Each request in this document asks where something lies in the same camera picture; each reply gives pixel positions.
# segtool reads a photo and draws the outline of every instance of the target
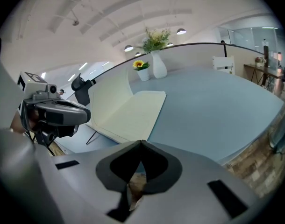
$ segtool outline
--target table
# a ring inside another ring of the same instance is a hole
[[[149,141],[201,154],[220,164],[260,136],[283,105],[253,82],[213,69],[176,70],[162,79],[132,82],[130,87],[133,93],[167,94]],[[57,140],[76,153],[115,145],[100,134],[86,145],[94,132],[88,129],[81,127],[73,137]]]
[[[254,77],[254,74],[255,74],[256,75],[257,84],[260,83],[262,77],[265,74],[266,75],[266,80],[268,80],[268,82],[267,82],[267,86],[264,86],[264,88],[269,90],[269,91],[271,91],[271,83],[272,83],[272,81],[274,79],[280,79],[283,76],[283,74],[281,72],[278,72],[277,70],[270,69],[268,67],[258,67],[256,65],[247,65],[247,64],[245,64],[244,67],[253,69],[253,74],[252,74],[252,77],[251,77],[250,81],[253,80],[253,77]],[[257,77],[257,71],[263,73],[261,78],[259,79],[259,81],[258,81],[258,77]]]

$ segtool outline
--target fluorescent light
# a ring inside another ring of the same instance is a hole
[[[86,63],[84,63],[78,70],[81,70],[82,68],[84,68],[84,66],[87,64],[87,62]]]
[[[75,74],[73,76],[71,76],[70,79],[68,79],[68,81],[72,80],[74,76],[75,76]]]
[[[131,51],[131,50],[133,50],[133,46],[131,46],[131,45],[127,45],[127,46],[125,46],[125,49],[124,49],[124,51]]]

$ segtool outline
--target glass partition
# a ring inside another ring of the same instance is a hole
[[[225,28],[218,28],[219,33],[221,35],[221,41],[225,41],[226,44],[232,44],[230,37],[229,37],[229,31]]]
[[[239,29],[233,32],[235,45],[254,50],[251,28]]]

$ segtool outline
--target sunflower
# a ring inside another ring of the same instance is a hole
[[[142,60],[137,60],[133,62],[133,67],[142,67],[144,62]]]

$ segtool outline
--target white vase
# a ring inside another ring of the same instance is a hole
[[[153,56],[153,73],[157,79],[164,78],[167,76],[167,69],[165,64],[160,58],[159,51],[154,50],[151,52]]]
[[[263,66],[264,66],[264,63],[256,62],[256,66],[257,66],[257,67],[263,67]]]
[[[137,74],[142,81],[150,80],[149,69],[138,70]]]

